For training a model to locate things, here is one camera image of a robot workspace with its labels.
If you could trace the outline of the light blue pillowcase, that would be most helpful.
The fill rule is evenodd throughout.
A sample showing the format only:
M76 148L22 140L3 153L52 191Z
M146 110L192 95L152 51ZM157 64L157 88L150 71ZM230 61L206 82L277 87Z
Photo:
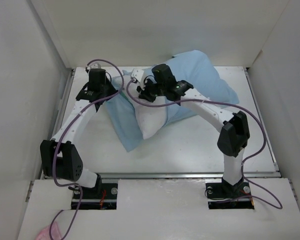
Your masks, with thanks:
M171 59L167 60L165 64L170 67L172 74L178 81L185 80L189 82L201 94L209 98L211 101L230 104L238 104L240 102L237 93L228 85L225 80L220 77L219 73L212 65L211 61L205 53L199 50L179 53L174 55ZM116 77L120 77L121 81L123 82L124 75L127 75L129 73L132 74L130 71L124 70L122 75ZM116 77L112 79L112 84L115 88L119 89L120 87L116 87L114 84L114 79ZM167 107L168 117L167 122L163 127L196 115L195 112L188 108L179 106L177 104L170 105L169 103L170 102L166 100L165 104L156 106L157 108ZM127 152L134 150L141 144L143 140L145 140L143 139L131 141L123 136L119 136L118 134L117 136Z

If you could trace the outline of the white pillow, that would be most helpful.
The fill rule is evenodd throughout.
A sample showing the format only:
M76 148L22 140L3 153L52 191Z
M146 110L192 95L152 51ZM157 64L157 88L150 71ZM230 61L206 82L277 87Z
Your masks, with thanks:
M118 136L130 141L146 140L154 136L167 122L168 110L166 98L159 96L154 102L139 99L137 87L139 83L132 82L130 73L123 75L124 81L118 76L114 79L114 86L123 90L107 102L107 111L113 122Z

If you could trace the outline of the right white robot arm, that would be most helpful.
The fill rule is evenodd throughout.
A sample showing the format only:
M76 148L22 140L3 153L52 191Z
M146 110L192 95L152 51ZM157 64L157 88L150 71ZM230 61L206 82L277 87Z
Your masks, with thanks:
M154 80L145 73L136 75L139 99L153 103L157 97L192 110L210 123L219 133L217 147L223 153L224 172L221 179L223 194L233 197L243 182L242 161L250 138L248 119L244 112L222 109L203 96L186 80L176 80L170 67L159 64L152 69Z

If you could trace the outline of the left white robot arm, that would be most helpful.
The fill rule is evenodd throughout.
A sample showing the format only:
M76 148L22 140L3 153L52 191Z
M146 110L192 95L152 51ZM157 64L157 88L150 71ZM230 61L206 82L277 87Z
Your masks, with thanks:
M70 115L50 140L40 144L45 176L76 183L93 199L101 195L100 176L84 167L76 143L101 105L117 93L105 69L88 71L88 82L76 96Z

